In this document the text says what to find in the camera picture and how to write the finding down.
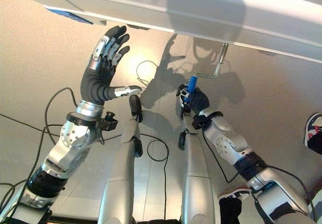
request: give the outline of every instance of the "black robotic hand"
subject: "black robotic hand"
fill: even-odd
[[[123,55],[130,50],[129,46],[120,49],[122,44],[130,38],[125,32],[125,26],[115,26],[98,41],[80,85],[83,100],[104,105],[105,101],[142,91],[139,86],[110,87],[117,64]]]
[[[180,85],[177,96],[180,96],[180,105],[184,111],[188,110],[188,106],[197,115],[210,106],[208,97],[198,87],[196,87],[193,93],[189,93],[187,91],[187,85]]]

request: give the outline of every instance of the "floor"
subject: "floor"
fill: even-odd
[[[99,37],[117,25],[86,25],[57,16],[31,0],[1,0],[0,108],[1,113],[34,126],[44,125],[49,98],[71,87],[80,100],[79,86],[89,55]],[[167,165],[167,218],[179,218],[184,152],[177,147],[182,131],[177,87],[197,72],[212,73],[221,44],[156,30],[128,29],[131,50],[117,68],[114,86],[139,85],[144,120],[142,133],[162,138],[169,146]],[[290,56],[231,45],[219,77],[199,79],[212,109],[226,119],[268,164],[297,174],[311,193],[322,188],[322,158],[303,145],[304,127],[315,112],[322,112],[322,64]],[[105,137],[122,131],[129,117],[127,97],[105,104],[116,113],[118,127]],[[49,109],[50,123],[64,123],[74,107],[62,93]],[[27,176],[35,158],[40,133],[0,118],[0,179],[16,183]],[[54,214],[96,219],[100,199],[119,138],[105,146],[95,144],[52,207]],[[164,211],[163,163],[152,161],[146,148],[152,138],[142,136],[144,154],[135,160],[133,216],[137,221],[158,219]],[[45,137],[40,161],[52,148]],[[241,177],[226,184],[209,150],[204,148],[210,170],[216,223],[220,223],[217,196],[245,184]],[[162,158],[165,148],[155,142],[150,149]],[[220,159],[228,177],[232,166]],[[304,195],[300,185],[287,180]],[[0,189],[0,196],[5,193]],[[240,223],[263,223],[254,202],[243,202]]]

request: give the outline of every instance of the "metal rod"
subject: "metal rod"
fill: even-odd
[[[226,43],[223,43],[221,46],[220,52],[219,52],[217,59],[216,59],[217,65],[216,65],[216,69],[214,71],[214,75],[197,73],[197,77],[215,79],[219,75],[221,65],[223,64],[223,61],[225,60],[225,56],[228,51],[228,46],[229,46],[229,44],[226,44]]]

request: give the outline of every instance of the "black cable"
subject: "black cable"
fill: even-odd
[[[202,136],[203,136],[203,139],[205,140],[205,142],[206,142],[206,144],[207,144],[208,148],[210,149],[210,151],[211,151],[212,155],[214,156],[214,158],[215,158],[215,160],[216,160],[217,164],[219,165],[219,168],[220,168],[220,170],[221,170],[221,172],[222,172],[222,174],[223,174],[223,176],[224,176],[224,178],[225,178],[226,182],[227,182],[228,184],[229,184],[229,183],[231,183],[231,182],[232,182],[232,181],[234,181],[234,179],[239,175],[239,173],[237,172],[237,173],[232,177],[232,179],[228,180],[228,179],[227,179],[227,177],[226,177],[225,171],[222,169],[222,167],[221,167],[221,165],[220,165],[220,163],[219,163],[219,161],[218,161],[218,159],[217,159],[217,157],[216,157],[215,153],[213,152],[213,150],[212,150],[212,149],[211,149],[211,147],[209,146],[209,144],[208,144],[208,142],[207,142],[207,140],[206,140],[206,137],[205,137],[205,133],[204,133],[203,131],[202,131]]]
[[[69,91],[70,91],[70,94],[71,94],[71,97],[72,97],[72,101],[73,101],[73,103],[74,103],[75,107],[77,107],[77,106],[78,106],[78,105],[77,105],[77,103],[76,103],[76,100],[75,100],[74,92],[72,91],[72,89],[71,89],[70,87],[65,87],[65,88],[63,88],[63,89],[59,90],[58,92],[56,92],[56,93],[55,93],[55,94],[50,98],[49,102],[47,103],[46,109],[45,109],[45,126],[46,126],[46,129],[47,129],[47,133],[48,133],[48,135],[49,135],[49,138],[51,139],[51,141],[52,141],[52,143],[53,143],[54,145],[56,145],[56,142],[55,142],[55,140],[53,139],[52,134],[51,134],[51,132],[50,132],[50,130],[49,130],[49,128],[48,128],[47,112],[48,112],[48,108],[49,108],[49,106],[50,106],[51,102],[54,100],[54,98],[55,98],[59,93],[61,93],[62,91],[65,91],[65,90],[69,90]]]
[[[154,64],[154,65],[156,66],[156,68],[158,68],[158,65],[157,65],[156,63],[154,63],[153,61],[151,61],[151,60],[144,60],[144,61],[140,62],[140,63],[137,65],[137,67],[136,67],[136,76],[137,76],[137,78],[136,78],[136,79],[137,79],[139,82],[141,82],[142,84],[144,84],[144,85],[145,85],[145,87],[147,87],[147,85],[149,84],[149,81],[142,79],[142,78],[139,76],[139,73],[137,72],[137,69],[139,68],[139,66],[140,66],[141,64],[145,63],[145,62],[150,62],[150,63]]]
[[[32,125],[30,125],[30,124],[28,124],[28,123],[21,122],[21,121],[19,121],[19,120],[15,119],[15,118],[8,117],[8,116],[6,116],[6,115],[4,115],[4,114],[2,114],[2,113],[0,113],[0,116],[5,117],[5,118],[10,119],[10,120],[13,120],[13,121],[15,121],[15,122],[17,122],[17,123],[20,123],[20,124],[22,124],[22,125],[28,126],[28,127],[30,127],[30,128],[33,128],[34,130],[37,130],[37,131],[42,132],[42,130],[41,130],[40,128],[38,128],[38,127],[34,127],[34,126],[32,126]]]
[[[165,212],[164,212],[164,220],[165,220],[166,219],[166,212],[167,212],[167,173],[166,173],[166,166],[167,166],[168,159],[169,159],[169,154],[170,154],[169,147],[168,147],[168,145],[162,139],[160,139],[158,137],[154,137],[154,136],[151,136],[151,135],[148,135],[148,134],[144,134],[144,133],[141,133],[141,135],[147,136],[147,137],[152,137],[152,138],[155,138],[156,139],[156,140],[151,141],[147,145],[147,149],[146,149],[147,155],[149,155],[149,157],[152,160],[156,161],[156,162],[162,162],[164,160],[166,161],[165,166],[163,168],[163,171],[164,171],[164,174],[165,174]],[[162,142],[164,144],[164,146],[166,147],[166,149],[167,149],[167,156],[164,159],[157,160],[157,159],[153,158],[150,155],[150,153],[149,153],[149,147],[150,147],[151,143],[156,142],[156,141]]]
[[[266,168],[271,168],[271,169],[275,169],[275,170],[281,171],[281,172],[283,172],[285,174],[288,174],[289,176],[292,176],[294,179],[296,179],[302,185],[302,187],[303,187],[303,189],[305,191],[305,194],[308,197],[308,200],[309,200],[310,205],[311,205],[311,208],[312,208],[313,219],[314,219],[315,222],[317,222],[315,208],[314,208],[313,203],[312,203],[312,198],[309,195],[305,184],[303,183],[303,181],[300,178],[298,178],[296,175],[294,175],[294,174],[292,174],[292,173],[290,173],[290,172],[288,172],[286,170],[280,169],[280,168],[275,167],[275,166],[272,166],[272,165],[263,165],[261,167],[266,167]]]
[[[10,185],[12,185],[12,187],[11,187],[11,188],[6,192],[6,194],[5,194],[5,195],[4,195],[4,197],[2,198],[2,201],[1,201],[1,204],[0,204],[0,213],[3,211],[3,209],[5,208],[5,206],[6,206],[6,205],[9,203],[9,201],[11,200],[12,196],[13,196],[13,195],[14,195],[14,193],[15,193],[16,187],[17,187],[18,185],[20,185],[21,183],[25,182],[25,181],[26,181],[26,179],[25,179],[25,180],[21,180],[21,181],[19,181],[18,183],[14,184],[14,185],[10,184]],[[10,196],[9,196],[8,200],[4,203],[4,201],[6,200],[7,196],[9,195],[9,193],[11,193],[11,194],[10,194]]]
[[[15,189],[15,186],[11,183],[0,183],[0,185],[8,185],[10,186],[10,189],[6,192],[5,196],[2,198],[2,201],[0,203],[0,213],[2,210],[2,205],[4,204],[4,201],[6,200],[7,196],[9,195],[9,193]]]

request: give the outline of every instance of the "sneaker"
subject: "sneaker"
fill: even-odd
[[[306,123],[304,145],[317,133],[322,132],[322,114],[315,113]]]
[[[250,196],[251,192],[249,189],[241,188],[233,190],[232,192],[228,194],[222,194],[218,197],[218,200],[224,199],[224,198],[237,198],[239,200],[245,200]]]

